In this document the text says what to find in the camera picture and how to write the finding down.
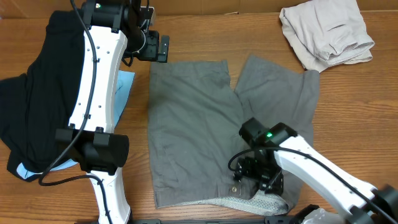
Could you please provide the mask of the grey shorts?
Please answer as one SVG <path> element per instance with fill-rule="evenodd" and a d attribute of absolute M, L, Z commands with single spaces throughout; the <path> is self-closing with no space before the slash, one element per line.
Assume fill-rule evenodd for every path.
<path fill-rule="evenodd" d="M 300 197 L 302 181 L 284 172 L 282 195 L 255 181 L 235 181 L 228 161 L 246 147 L 242 124 L 284 123 L 313 142 L 320 92 L 316 70 L 295 73 L 250 56 L 235 88 L 226 61 L 150 66 L 148 145 L 157 208 L 212 204 L 258 215 L 283 215 Z"/>

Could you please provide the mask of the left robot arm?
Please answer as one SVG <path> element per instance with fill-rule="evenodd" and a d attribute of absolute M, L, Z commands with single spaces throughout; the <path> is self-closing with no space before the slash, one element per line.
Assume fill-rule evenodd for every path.
<path fill-rule="evenodd" d="M 132 223 L 122 169 L 129 139 L 115 134 L 119 68 L 140 61 L 167 62 L 169 37 L 149 27 L 155 9 L 140 1 L 86 1 L 78 11 L 84 59 L 78 96 L 68 126 L 55 139 L 62 157 L 77 162 L 90 179 L 99 209 L 97 223 Z"/>

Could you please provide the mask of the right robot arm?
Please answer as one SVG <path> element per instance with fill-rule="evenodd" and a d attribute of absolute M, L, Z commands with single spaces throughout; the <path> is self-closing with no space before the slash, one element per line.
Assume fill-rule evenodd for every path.
<path fill-rule="evenodd" d="M 357 179 L 323 157 L 295 130 L 284 123 L 266 128 L 257 119 L 246 121 L 239 135 L 249 149 L 234 155 L 229 166 L 234 178 L 257 181 L 259 190 L 282 195 L 283 172 L 298 177 L 321 195 L 335 210 L 330 213 L 309 205 L 287 218 L 270 217 L 265 223 L 397 223 L 397 190 L 390 185 L 377 189 Z"/>

